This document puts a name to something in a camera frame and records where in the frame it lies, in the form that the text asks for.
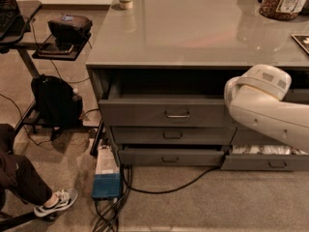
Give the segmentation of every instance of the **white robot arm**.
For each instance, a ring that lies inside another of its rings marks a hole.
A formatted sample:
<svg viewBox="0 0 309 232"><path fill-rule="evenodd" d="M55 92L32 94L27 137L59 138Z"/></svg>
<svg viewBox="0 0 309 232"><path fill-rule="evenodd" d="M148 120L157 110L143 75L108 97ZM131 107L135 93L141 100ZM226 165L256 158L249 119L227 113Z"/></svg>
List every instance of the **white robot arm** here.
<svg viewBox="0 0 309 232"><path fill-rule="evenodd" d="M224 99L240 124L309 153L309 105L283 102L291 77L256 65L225 85Z"/></svg>

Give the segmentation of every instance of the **black backpack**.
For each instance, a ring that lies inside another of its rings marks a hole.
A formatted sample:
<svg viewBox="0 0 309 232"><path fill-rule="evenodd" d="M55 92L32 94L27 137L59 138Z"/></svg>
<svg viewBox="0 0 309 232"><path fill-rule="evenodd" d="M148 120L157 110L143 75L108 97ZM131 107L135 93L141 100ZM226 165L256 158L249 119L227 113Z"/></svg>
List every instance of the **black backpack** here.
<svg viewBox="0 0 309 232"><path fill-rule="evenodd" d="M31 88L36 100L35 110L40 112L47 126L81 126L83 101L66 81L42 74L33 78Z"/></svg>

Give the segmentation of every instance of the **laptop keyboard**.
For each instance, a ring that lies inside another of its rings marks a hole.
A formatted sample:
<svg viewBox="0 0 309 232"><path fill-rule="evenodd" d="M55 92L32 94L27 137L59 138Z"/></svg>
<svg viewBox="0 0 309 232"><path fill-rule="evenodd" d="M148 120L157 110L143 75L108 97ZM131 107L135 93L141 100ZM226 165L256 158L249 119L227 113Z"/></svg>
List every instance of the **laptop keyboard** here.
<svg viewBox="0 0 309 232"><path fill-rule="evenodd" d="M11 24L14 16L14 12L0 12L0 32L4 31Z"/></svg>

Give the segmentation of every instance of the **gray tabletop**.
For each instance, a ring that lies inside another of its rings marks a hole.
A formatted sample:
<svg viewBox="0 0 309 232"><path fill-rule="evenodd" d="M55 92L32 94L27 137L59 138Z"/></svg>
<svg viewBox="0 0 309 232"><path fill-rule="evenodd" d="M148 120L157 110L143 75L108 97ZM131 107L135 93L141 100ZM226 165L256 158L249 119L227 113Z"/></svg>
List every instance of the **gray tabletop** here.
<svg viewBox="0 0 309 232"><path fill-rule="evenodd" d="M263 17L257 0L114 0L88 68L247 69L270 64L309 70L292 34L309 35L309 16Z"/></svg>

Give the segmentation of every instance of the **person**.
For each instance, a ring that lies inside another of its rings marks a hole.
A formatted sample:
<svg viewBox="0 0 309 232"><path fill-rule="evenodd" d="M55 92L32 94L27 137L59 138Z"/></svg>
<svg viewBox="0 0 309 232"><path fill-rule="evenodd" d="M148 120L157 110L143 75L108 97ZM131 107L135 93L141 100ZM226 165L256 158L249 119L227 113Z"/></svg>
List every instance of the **person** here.
<svg viewBox="0 0 309 232"><path fill-rule="evenodd" d="M21 200L34 204L39 218L65 211L76 201L78 191L52 191L27 157L13 154L14 138L14 128L0 124L0 191L9 189Z"/></svg>

